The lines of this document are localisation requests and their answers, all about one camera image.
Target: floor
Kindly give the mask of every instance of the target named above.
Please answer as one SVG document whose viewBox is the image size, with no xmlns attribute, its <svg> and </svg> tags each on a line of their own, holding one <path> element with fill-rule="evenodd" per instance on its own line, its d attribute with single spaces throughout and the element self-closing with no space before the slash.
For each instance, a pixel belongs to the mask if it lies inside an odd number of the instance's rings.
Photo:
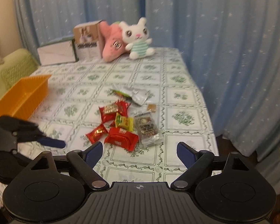
<svg viewBox="0 0 280 224">
<path fill-rule="evenodd" d="M 222 136 L 216 137 L 219 155 L 225 155 L 228 156 L 230 152 L 238 150 L 232 145 L 230 140 L 223 139 Z M 257 164 L 257 153 L 253 152 L 253 154 L 250 157 L 246 157 L 253 165 Z M 277 195 L 277 202 L 275 205 L 274 210 L 272 211 L 272 214 L 270 216 L 270 220 L 273 221 L 274 217 L 280 213 L 280 195 Z"/>
</svg>

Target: triangular cutout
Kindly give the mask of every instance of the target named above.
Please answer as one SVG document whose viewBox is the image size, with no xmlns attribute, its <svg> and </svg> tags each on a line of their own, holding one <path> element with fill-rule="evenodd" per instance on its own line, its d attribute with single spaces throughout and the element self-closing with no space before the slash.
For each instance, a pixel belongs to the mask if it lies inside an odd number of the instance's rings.
<svg viewBox="0 0 280 224">
<path fill-rule="evenodd" d="M 42 157 L 34 166 L 31 168 L 31 170 L 40 170 L 40 169 L 48 169 L 49 164 L 46 157 Z"/>
<path fill-rule="evenodd" d="M 246 165 L 239 158 L 234 159 L 234 162 L 232 164 L 232 169 L 233 170 L 249 171 L 249 169 L 246 167 Z"/>
</svg>

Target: orange basket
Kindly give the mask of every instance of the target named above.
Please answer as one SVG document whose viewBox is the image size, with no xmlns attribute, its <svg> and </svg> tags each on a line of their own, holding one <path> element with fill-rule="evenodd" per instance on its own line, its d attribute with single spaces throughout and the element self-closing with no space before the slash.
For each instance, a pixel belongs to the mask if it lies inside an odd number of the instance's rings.
<svg viewBox="0 0 280 224">
<path fill-rule="evenodd" d="M 51 75 L 21 78 L 0 100 L 0 116 L 28 120 L 48 94 Z"/>
</svg>

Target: tablecloth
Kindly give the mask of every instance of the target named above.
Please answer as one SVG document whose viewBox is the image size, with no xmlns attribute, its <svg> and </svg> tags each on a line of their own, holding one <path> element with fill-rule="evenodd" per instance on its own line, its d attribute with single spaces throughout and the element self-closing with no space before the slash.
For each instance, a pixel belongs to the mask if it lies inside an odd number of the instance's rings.
<svg viewBox="0 0 280 224">
<path fill-rule="evenodd" d="M 139 60 L 123 55 L 112 63 L 93 59 L 46 66 L 33 73 L 41 74 L 52 74 L 48 81 L 49 93 L 30 120 L 38 123 L 48 136 L 66 141 L 66 148 L 20 143 L 18 150 L 25 156 L 33 159 L 44 150 L 65 155 L 68 151 L 89 147 L 85 134 L 101 123 L 99 106 L 119 99 L 111 90 L 112 84 L 148 90 L 145 104 L 142 107 L 132 104 L 128 114 L 134 116 L 145 112 L 148 103 L 156 104 L 154 119 L 163 132 L 164 142 L 151 147 L 138 143 L 133 152 L 104 145 L 103 156 L 94 170 L 109 184 L 167 181 L 170 185 L 186 170 L 176 155 L 180 141 L 196 150 L 207 149 L 218 155 L 203 96 L 177 49 L 156 48 L 154 56 Z M 0 184 L 0 196 L 4 187 Z"/>
</svg>

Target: beige wall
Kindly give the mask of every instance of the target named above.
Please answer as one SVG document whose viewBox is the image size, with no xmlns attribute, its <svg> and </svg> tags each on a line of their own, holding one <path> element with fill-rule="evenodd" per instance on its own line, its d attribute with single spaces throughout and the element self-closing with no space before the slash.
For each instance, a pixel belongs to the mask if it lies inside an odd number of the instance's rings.
<svg viewBox="0 0 280 224">
<path fill-rule="evenodd" d="M 13 0 L 0 0 L 0 54 L 2 57 L 22 47 L 13 6 Z"/>
</svg>

